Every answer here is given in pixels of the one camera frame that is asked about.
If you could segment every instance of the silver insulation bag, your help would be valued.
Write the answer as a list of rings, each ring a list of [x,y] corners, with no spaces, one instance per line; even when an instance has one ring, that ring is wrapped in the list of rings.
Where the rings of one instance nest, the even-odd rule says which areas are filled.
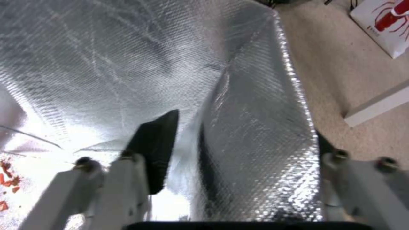
[[[180,110],[150,220],[319,221],[317,141],[276,11],[247,0],[0,0],[0,185],[16,229],[55,173]],[[67,228],[83,217],[73,216]]]

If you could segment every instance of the crumpled foil surface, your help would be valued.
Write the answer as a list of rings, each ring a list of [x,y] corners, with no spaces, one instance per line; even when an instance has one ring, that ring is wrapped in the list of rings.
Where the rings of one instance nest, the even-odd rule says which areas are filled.
[[[319,221],[316,136],[276,11],[246,0],[0,0],[2,228],[81,156],[180,123],[150,219]],[[67,229],[82,223],[73,216]]]

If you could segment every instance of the red debris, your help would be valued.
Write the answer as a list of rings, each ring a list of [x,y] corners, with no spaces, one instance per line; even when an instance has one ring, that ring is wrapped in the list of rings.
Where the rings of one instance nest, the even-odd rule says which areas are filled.
[[[8,163],[8,162],[4,162],[4,161],[1,161],[0,164],[1,164],[1,168],[3,169],[3,172],[4,172],[9,178],[12,178],[13,176],[12,176],[11,173],[8,171],[9,168],[11,167],[11,164]]]
[[[14,187],[14,188],[12,189],[12,192],[13,192],[13,193],[16,193],[19,189],[20,189],[20,187],[16,186],[16,187]]]
[[[0,212],[9,209],[9,207],[7,206],[6,201],[0,201]]]
[[[20,177],[16,176],[12,180],[8,180],[8,181],[2,183],[2,185],[6,186],[6,187],[10,187],[11,185],[12,186],[17,186],[19,183],[20,183]]]

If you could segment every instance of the beige carpet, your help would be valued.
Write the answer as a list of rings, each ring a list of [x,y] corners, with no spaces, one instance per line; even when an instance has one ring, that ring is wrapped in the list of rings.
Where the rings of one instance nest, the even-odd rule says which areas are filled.
[[[409,52],[392,60],[349,17],[349,0],[280,5],[292,59],[316,128],[354,159],[397,159],[409,169],[409,103],[354,128],[348,110],[409,79]]]

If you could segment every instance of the bolt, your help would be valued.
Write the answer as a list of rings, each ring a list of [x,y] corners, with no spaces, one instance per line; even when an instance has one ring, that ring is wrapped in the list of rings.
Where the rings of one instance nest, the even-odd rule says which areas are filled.
[[[89,157],[81,157],[75,162],[75,169],[82,169],[84,171],[91,171],[92,170],[92,163],[91,158]]]
[[[91,158],[89,158],[89,157],[87,157],[87,156],[84,156],[84,157],[81,157],[80,159],[78,159],[78,160],[75,162],[75,165],[76,165],[76,166],[85,165],[85,164],[88,163],[90,160],[91,160]]]
[[[349,154],[345,150],[335,149],[332,157],[333,161],[337,164],[349,159]]]
[[[133,152],[125,149],[124,151],[122,151],[119,160],[134,160]]]
[[[375,166],[379,171],[384,173],[392,173],[399,169],[398,162],[386,156],[378,158]]]

